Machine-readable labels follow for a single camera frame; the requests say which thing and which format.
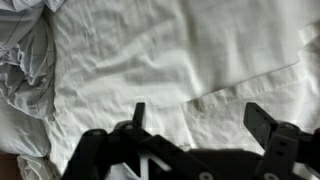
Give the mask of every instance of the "white bed sheet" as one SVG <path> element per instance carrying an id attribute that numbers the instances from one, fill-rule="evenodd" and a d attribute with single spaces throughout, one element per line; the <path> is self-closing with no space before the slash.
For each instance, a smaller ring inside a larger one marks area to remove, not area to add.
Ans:
<path id="1" fill-rule="evenodd" d="M 66 1 L 49 16 L 57 49 L 51 160 L 62 173 L 84 131 L 111 131 L 139 101 L 147 104 L 148 131 L 188 149 L 184 117 L 170 106 L 298 62 L 298 30 L 319 20 L 319 6 L 316 0 Z"/>

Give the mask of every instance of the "pillow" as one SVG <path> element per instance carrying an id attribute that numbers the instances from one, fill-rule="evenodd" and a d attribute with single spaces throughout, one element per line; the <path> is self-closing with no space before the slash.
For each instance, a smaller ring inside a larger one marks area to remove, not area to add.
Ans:
<path id="1" fill-rule="evenodd" d="M 49 150 L 43 122 L 14 109 L 0 97 L 0 151 L 42 157 Z"/>

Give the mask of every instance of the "bed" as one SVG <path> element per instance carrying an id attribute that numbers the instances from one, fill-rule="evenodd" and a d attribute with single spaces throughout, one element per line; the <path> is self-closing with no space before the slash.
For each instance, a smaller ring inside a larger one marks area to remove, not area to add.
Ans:
<path id="1" fill-rule="evenodd" d="M 303 50 L 317 31 L 300 30 L 320 19 L 319 6 L 316 0 L 67 0 L 47 13 L 56 48 L 55 120 L 45 122 L 50 161 L 62 174 L 82 133 L 112 131 L 132 117 L 136 102 L 146 103 L 147 131 L 184 150 L 262 153 L 240 123 L 248 101 L 312 131 L 319 125 L 318 93 L 305 87 L 317 87 L 317 70 L 303 61 L 310 59 Z M 136 177 L 119 165 L 109 178 Z"/>

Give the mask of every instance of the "white duvet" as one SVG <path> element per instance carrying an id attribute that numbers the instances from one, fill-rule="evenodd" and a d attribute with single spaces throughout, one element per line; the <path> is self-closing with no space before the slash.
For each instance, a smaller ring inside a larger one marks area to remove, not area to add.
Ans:
<path id="1" fill-rule="evenodd" d="M 147 130 L 183 149 L 242 147 L 261 153 L 240 122 L 249 100 L 275 118 L 303 121 L 302 128 L 314 124 L 315 114 L 306 117 L 302 107 L 318 103 L 303 93 L 315 81 L 303 79 L 297 52 L 303 46 L 298 30 L 320 19 L 319 5 L 68 0 L 49 15 L 57 48 L 51 161 L 63 173 L 83 132 L 112 131 L 131 119 L 141 101 L 147 105 Z M 301 90 L 293 91 L 294 83 Z M 203 106 L 195 108 L 195 102 Z M 114 179 L 131 176 L 118 170 Z"/>

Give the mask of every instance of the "bed sheet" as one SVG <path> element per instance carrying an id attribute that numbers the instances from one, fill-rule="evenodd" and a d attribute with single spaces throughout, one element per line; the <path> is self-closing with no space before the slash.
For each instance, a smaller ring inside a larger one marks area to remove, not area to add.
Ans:
<path id="1" fill-rule="evenodd" d="M 148 131 L 188 149 L 187 125 L 172 105 L 298 62 L 298 30 L 320 18 L 319 5 L 66 1 L 48 17 L 57 49 L 51 161 L 62 173 L 84 131 L 110 132 L 139 101 L 147 105 Z"/>

